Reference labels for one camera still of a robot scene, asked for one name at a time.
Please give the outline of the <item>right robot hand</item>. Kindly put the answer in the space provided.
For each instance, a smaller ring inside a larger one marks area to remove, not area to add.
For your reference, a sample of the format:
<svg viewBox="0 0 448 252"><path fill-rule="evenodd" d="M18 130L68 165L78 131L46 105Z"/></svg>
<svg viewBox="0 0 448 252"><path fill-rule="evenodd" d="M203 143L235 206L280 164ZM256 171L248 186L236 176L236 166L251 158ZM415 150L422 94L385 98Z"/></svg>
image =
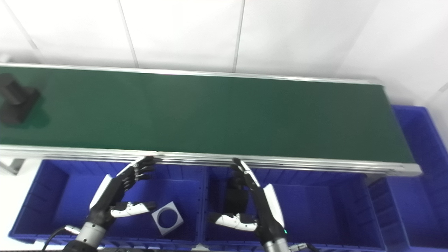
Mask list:
<svg viewBox="0 0 448 252"><path fill-rule="evenodd" d="M286 238L285 222L277 194L272 184L262 187L253 170L239 158L232 159L231 169L251 193L257 218L243 213L208 214L209 222L240 231L254 232L262 245Z"/></svg>

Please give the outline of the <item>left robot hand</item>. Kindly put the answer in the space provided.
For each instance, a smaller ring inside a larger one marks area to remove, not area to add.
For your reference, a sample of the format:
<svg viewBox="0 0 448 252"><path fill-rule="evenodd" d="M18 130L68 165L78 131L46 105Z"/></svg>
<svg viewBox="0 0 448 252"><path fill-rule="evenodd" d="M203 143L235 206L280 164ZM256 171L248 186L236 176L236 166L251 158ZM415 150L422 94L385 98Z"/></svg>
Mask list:
<svg viewBox="0 0 448 252"><path fill-rule="evenodd" d="M116 176L107 174L89 207L85 224L89 228L101 228L107 231L115 219L148 213L156 209L155 202L123 202L125 193L136 182L150 179L149 172L154 171L156 159L145 156L125 166Z"/></svg>

